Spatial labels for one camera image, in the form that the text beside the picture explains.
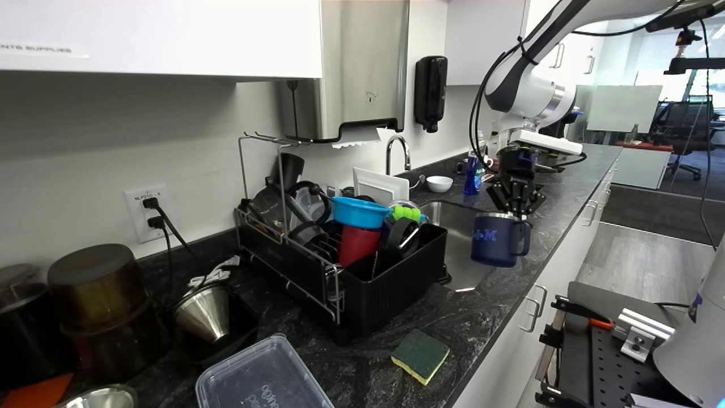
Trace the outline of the white wall cabinet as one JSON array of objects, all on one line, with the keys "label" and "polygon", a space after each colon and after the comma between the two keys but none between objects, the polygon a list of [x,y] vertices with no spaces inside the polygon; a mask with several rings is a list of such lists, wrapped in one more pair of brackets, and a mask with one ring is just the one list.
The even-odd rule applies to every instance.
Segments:
[{"label": "white wall cabinet", "polygon": [[[518,36],[526,38],[558,0],[450,0],[446,18],[446,82],[450,86],[478,86],[496,58],[508,51]],[[570,79],[593,84],[603,48],[603,38],[569,34],[564,64],[552,69],[556,45],[534,72],[558,81]],[[587,56],[596,57],[590,75]]]},{"label": "white wall cabinet", "polygon": [[0,0],[0,71],[323,75],[319,0]]}]

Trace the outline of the white square plate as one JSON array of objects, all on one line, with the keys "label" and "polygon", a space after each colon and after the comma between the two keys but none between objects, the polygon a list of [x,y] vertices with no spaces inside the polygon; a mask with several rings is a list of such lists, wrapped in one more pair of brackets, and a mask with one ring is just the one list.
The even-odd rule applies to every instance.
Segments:
[{"label": "white square plate", "polygon": [[397,199],[410,198],[410,183],[405,178],[354,167],[353,188],[356,196],[368,196],[381,206]]}]

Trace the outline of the black tray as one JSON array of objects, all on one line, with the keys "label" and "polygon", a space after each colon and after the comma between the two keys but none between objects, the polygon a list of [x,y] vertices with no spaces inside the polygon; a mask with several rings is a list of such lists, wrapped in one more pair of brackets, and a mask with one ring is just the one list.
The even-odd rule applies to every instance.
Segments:
[{"label": "black tray", "polygon": [[164,317],[166,327],[170,330],[173,348],[176,349],[181,357],[186,359],[189,364],[202,368],[210,367],[213,364],[216,364],[241,351],[241,349],[251,346],[251,344],[257,340],[257,331],[259,328],[259,321],[256,313],[254,313],[243,299],[239,295],[234,294],[233,290],[231,290],[227,284],[222,282],[215,283],[225,285],[229,292],[229,320],[231,323],[230,335],[221,339],[217,343],[207,343],[196,336],[181,330],[177,327],[176,323],[173,322],[172,317],[173,307],[177,303],[168,308]]}]

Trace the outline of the orange sheet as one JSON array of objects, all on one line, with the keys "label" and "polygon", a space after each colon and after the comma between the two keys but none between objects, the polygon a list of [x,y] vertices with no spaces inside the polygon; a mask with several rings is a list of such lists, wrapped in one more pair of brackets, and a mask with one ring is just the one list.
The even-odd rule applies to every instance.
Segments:
[{"label": "orange sheet", "polygon": [[8,392],[0,397],[0,408],[54,408],[62,402],[74,375],[60,375]]}]

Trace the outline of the red plastic cup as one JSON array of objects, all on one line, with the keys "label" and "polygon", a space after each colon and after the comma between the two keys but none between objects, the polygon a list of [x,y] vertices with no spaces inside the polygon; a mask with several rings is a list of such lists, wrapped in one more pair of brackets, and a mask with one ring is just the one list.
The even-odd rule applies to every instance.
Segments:
[{"label": "red plastic cup", "polygon": [[343,225],[339,263],[343,267],[354,264],[378,250],[381,231],[378,229],[360,229]]}]

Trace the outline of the black dish rack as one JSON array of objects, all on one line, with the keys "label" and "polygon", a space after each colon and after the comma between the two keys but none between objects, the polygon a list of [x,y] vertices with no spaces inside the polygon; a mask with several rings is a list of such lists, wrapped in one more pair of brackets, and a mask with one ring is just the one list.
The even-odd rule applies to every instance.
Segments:
[{"label": "black dish rack", "polygon": [[[297,142],[258,133],[251,138],[278,145],[278,157],[284,149],[298,146]],[[419,224],[419,250],[411,256],[399,261],[383,257],[383,243],[394,225],[390,214],[379,229],[378,250],[343,267],[339,263],[343,225],[334,220],[332,201],[331,216],[323,224],[329,238],[310,248],[287,235],[261,232],[238,207],[234,216],[239,248],[250,256],[254,266],[270,271],[288,292],[305,304],[313,304],[317,315],[329,323],[338,344],[382,328],[445,278],[448,232],[426,220]]]}]

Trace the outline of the white cloth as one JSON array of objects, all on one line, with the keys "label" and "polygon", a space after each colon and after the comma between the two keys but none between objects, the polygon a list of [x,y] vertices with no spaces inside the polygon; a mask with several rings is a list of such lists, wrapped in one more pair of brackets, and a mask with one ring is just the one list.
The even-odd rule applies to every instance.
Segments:
[{"label": "white cloth", "polygon": [[227,281],[233,271],[239,270],[240,263],[241,256],[239,255],[228,258],[226,261],[223,261],[222,263],[215,266],[215,268],[212,269],[210,273],[203,276],[191,278],[187,284],[187,287],[189,290],[194,290],[204,286],[205,284]]}]

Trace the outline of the blue mug with white print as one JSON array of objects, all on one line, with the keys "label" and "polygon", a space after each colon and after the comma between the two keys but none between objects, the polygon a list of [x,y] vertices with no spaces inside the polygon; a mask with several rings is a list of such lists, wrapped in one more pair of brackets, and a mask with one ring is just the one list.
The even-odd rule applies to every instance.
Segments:
[{"label": "blue mug with white print", "polygon": [[527,256],[532,226],[505,212],[476,215],[471,238],[470,259],[480,264],[511,268]]}]

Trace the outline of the black clamp with orange grip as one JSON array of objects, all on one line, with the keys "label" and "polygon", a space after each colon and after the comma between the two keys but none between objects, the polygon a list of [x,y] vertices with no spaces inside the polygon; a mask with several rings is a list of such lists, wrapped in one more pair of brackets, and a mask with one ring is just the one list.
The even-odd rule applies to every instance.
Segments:
[{"label": "black clamp with orange grip", "polygon": [[615,323],[611,318],[605,317],[583,304],[578,304],[564,295],[555,295],[551,307],[556,310],[551,323],[554,330],[561,330],[564,327],[565,318],[568,315],[585,318],[590,326],[603,330],[611,331],[615,328]]}]

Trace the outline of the whiteboard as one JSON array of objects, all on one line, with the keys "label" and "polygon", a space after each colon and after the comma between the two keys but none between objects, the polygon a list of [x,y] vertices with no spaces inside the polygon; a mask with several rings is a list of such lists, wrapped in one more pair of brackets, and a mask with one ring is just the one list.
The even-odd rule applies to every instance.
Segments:
[{"label": "whiteboard", "polygon": [[587,113],[587,131],[650,131],[663,86],[599,85]]}]

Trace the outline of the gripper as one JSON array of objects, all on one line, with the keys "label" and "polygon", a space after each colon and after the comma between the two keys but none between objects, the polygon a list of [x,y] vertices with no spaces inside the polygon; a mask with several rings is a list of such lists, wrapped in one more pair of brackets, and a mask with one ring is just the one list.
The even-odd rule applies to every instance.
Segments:
[{"label": "gripper", "polygon": [[511,198],[516,197],[516,216],[524,220],[546,201],[541,193],[544,184],[534,183],[538,152],[525,146],[507,146],[497,153],[499,180],[489,184],[486,192],[497,210],[514,214]]}]

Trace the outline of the black office chair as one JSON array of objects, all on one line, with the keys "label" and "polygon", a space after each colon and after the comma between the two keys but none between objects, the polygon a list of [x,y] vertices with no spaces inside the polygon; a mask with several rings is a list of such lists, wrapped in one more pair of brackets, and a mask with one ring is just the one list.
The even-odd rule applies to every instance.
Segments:
[{"label": "black office chair", "polygon": [[672,175],[683,169],[692,174],[694,181],[702,179],[702,170],[682,163],[681,158],[694,151],[707,150],[714,116],[713,98],[709,95],[658,102],[648,137],[655,146],[672,147],[675,160],[667,165],[667,171]]}]

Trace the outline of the steel cone filter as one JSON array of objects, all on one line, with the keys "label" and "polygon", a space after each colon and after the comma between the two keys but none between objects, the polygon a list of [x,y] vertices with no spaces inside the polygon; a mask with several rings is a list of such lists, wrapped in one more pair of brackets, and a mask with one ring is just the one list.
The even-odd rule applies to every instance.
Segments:
[{"label": "steel cone filter", "polygon": [[181,330],[217,343],[231,333],[227,287],[214,283],[194,290],[174,305],[172,319]]}]

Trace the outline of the green and yellow sponge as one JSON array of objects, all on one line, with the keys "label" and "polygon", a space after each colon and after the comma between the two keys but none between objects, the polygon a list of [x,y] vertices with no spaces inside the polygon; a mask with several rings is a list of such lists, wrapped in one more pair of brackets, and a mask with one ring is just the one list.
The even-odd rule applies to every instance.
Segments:
[{"label": "green and yellow sponge", "polygon": [[413,330],[392,351],[391,361],[427,386],[449,354],[448,345],[421,330]]}]

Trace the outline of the steel paper towel dispenser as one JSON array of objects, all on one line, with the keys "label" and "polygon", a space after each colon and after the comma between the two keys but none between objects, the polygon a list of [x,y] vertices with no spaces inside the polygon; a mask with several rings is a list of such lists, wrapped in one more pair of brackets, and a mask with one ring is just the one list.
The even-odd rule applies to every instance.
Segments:
[{"label": "steel paper towel dispenser", "polygon": [[406,124],[410,0],[321,0],[321,78],[278,86],[282,134],[336,148]]}]

